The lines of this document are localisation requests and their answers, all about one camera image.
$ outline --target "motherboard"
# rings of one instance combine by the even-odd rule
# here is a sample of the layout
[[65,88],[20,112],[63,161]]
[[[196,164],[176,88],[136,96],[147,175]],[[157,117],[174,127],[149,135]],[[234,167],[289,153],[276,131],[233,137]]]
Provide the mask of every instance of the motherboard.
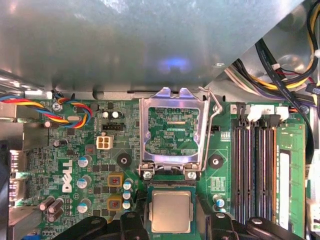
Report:
[[[54,111],[55,100],[39,102]],[[201,240],[196,196],[239,223],[263,217],[304,236],[305,124],[288,104],[221,101],[207,124],[217,108],[206,99],[199,100],[208,103],[204,108],[147,100],[145,106],[139,99],[80,102],[93,111],[88,124],[64,128],[41,117],[47,143],[11,150],[10,204],[42,211],[33,231],[40,239],[89,216],[111,222],[135,211],[140,196],[151,240]],[[57,113],[75,121],[84,116],[70,105]]]

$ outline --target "ram slot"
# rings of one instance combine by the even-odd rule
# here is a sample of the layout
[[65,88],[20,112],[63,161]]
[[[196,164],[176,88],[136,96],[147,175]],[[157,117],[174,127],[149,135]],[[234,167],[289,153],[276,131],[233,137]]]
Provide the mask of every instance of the ram slot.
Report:
[[237,127],[233,133],[234,216],[238,222],[245,224],[255,215],[255,131],[253,128]]
[[233,130],[232,138],[232,206],[234,209],[234,217],[238,222],[243,222],[244,216],[244,171],[243,171],[243,157],[244,157],[244,146],[243,137],[244,131],[242,127],[236,127]]
[[256,141],[255,212],[257,217],[272,220],[274,167],[274,130],[259,128]]
[[243,205],[244,205],[244,213],[243,218],[244,222],[247,219],[255,216],[254,211],[254,131],[252,128],[244,130],[244,138],[243,138]]

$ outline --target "green circuit board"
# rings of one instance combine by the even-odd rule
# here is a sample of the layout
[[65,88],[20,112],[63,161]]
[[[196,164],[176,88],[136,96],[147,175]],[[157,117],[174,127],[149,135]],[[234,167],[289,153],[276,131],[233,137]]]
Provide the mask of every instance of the green circuit board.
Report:
[[[63,215],[55,222],[50,223],[43,213],[43,222],[39,225],[41,239],[49,240],[65,231],[72,225],[88,216],[101,216],[111,221],[116,211],[107,210],[108,198],[121,195],[122,187],[108,187],[108,175],[111,173],[123,173],[124,179],[133,180],[134,198],[137,190],[145,188],[140,180],[137,167],[140,163],[140,125],[139,125],[139,101],[91,101],[82,103],[90,106],[92,103],[99,105],[99,110],[94,112],[90,122],[81,129],[66,129],[59,127],[49,130],[48,147],[31,151],[28,158],[28,170],[26,175],[30,180],[30,198],[21,201],[20,205],[37,206],[48,196],[64,199]],[[52,100],[42,100],[46,108],[51,109]],[[222,102],[223,112],[214,118],[214,126],[218,130],[211,132],[208,156],[213,154],[222,157],[222,166],[218,169],[207,165],[199,181],[196,182],[195,194],[206,196],[213,206],[213,196],[218,194],[225,201],[225,210],[233,214],[231,203],[231,121],[237,116],[231,114],[231,104]],[[103,111],[119,111],[122,117],[119,119],[103,118]],[[76,108],[63,106],[59,112],[61,116],[83,116]],[[197,124],[198,110],[151,108],[149,109],[149,131],[151,139],[146,146],[150,153],[162,155],[191,155],[197,150],[193,141],[193,134]],[[303,120],[297,114],[290,116],[289,122],[301,123]],[[103,125],[108,123],[123,124],[123,130],[103,130]],[[96,149],[96,139],[102,132],[107,132],[113,137],[113,148],[110,150]],[[67,140],[64,147],[53,147],[55,140]],[[132,158],[129,168],[121,168],[118,165],[119,156],[128,154]],[[80,167],[78,159],[89,155],[92,161],[87,167]],[[72,162],[71,192],[65,193],[63,187],[64,164]],[[85,189],[77,187],[77,180],[83,176],[91,178],[90,185]],[[182,180],[183,176],[157,176],[157,180]],[[89,199],[91,206],[86,213],[79,213],[77,206],[82,199]],[[196,230],[188,234],[155,234],[150,232],[151,240],[200,240]]]
[[303,237],[305,232],[304,124],[284,124],[276,133],[276,223]]

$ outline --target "capacitor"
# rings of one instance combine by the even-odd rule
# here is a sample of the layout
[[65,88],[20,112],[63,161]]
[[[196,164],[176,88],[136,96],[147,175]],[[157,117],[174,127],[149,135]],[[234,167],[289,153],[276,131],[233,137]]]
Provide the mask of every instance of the capacitor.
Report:
[[124,180],[123,189],[124,189],[124,190],[129,190],[129,189],[131,189],[133,183],[134,183],[134,181],[133,181],[131,178],[127,178],[126,180]]
[[88,175],[84,175],[82,178],[79,178],[76,182],[76,185],[80,189],[85,189],[91,184],[91,177]]
[[131,203],[130,203],[130,201],[125,200],[125,201],[122,203],[122,207],[123,207],[123,209],[125,209],[125,210],[130,209],[130,208],[131,208]]
[[219,208],[225,205],[225,200],[223,200],[219,194],[213,195],[212,200]]
[[103,117],[104,119],[108,119],[108,118],[109,118],[109,112],[104,111],[104,112],[102,113],[102,117]]
[[63,209],[60,207],[54,214],[49,214],[47,217],[48,222],[55,222],[62,214],[64,213]]
[[226,213],[226,209],[223,207],[218,207],[216,204],[212,206],[214,212]]
[[56,211],[58,211],[59,208],[62,207],[63,204],[64,200],[62,198],[57,198],[57,200],[55,200],[54,203],[49,206],[48,212],[50,214],[54,214]]
[[59,123],[54,121],[46,121],[44,123],[44,127],[48,129],[57,129],[59,126],[60,126]]
[[122,118],[123,114],[120,111],[113,111],[111,116],[113,119],[120,119]]
[[80,168],[86,168],[92,161],[92,157],[84,155],[78,159],[78,165]]
[[91,201],[88,198],[82,199],[81,202],[76,207],[78,212],[81,214],[86,213],[89,208],[91,208]]
[[39,209],[41,211],[47,210],[47,208],[55,202],[55,198],[53,196],[48,196],[46,200],[39,204]]
[[54,140],[53,141],[53,146],[55,148],[60,148],[60,147],[65,147],[68,145],[68,141],[66,139],[61,139],[61,140]]
[[131,198],[132,190],[125,190],[122,194],[124,200],[129,200]]

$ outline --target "yellow wire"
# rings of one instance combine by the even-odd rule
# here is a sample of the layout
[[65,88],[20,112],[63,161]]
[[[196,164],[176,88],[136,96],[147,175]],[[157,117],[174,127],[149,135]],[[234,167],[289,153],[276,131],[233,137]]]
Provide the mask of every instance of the yellow wire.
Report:
[[86,114],[86,115],[84,115],[82,123],[81,123],[79,126],[75,127],[75,129],[82,128],[82,127],[86,124],[87,117],[88,117],[88,115],[87,115],[87,114]]
[[[317,15],[318,15],[318,12],[320,11],[320,4],[317,6],[314,14],[312,15],[311,19],[310,19],[310,22],[311,22],[311,30],[312,32],[314,31],[314,28],[315,28],[315,24],[316,24],[316,19],[317,19]],[[315,49],[314,49],[314,46],[312,44],[312,40],[311,40],[311,37],[309,35],[309,33],[307,34],[307,37],[308,37],[308,42],[309,42],[309,45],[310,45],[310,50],[311,50],[311,53],[313,54]],[[312,64],[314,63],[314,57],[311,57],[310,58],[310,62],[309,62],[309,65],[307,66],[307,70],[311,68]],[[253,75],[250,75],[255,81],[257,81],[258,83],[266,86],[266,88],[268,89],[271,89],[271,90],[277,90],[277,86],[275,86],[273,83],[268,83],[268,82],[265,82],[259,78],[257,78],[256,76],[253,76]],[[297,88],[299,87],[300,85],[302,85],[303,83],[305,83],[305,81],[307,81],[308,78],[305,78],[299,82],[296,82],[296,83],[291,83],[289,85],[287,85],[286,87],[288,89],[294,89],[294,88]]]
[[30,105],[32,105],[32,106],[37,106],[37,107],[42,108],[42,109],[45,108],[42,104],[40,104],[38,102],[35,102],[35,101],[16,102],[15,104],[16,105],[22,105],[22,106],[30,106]]

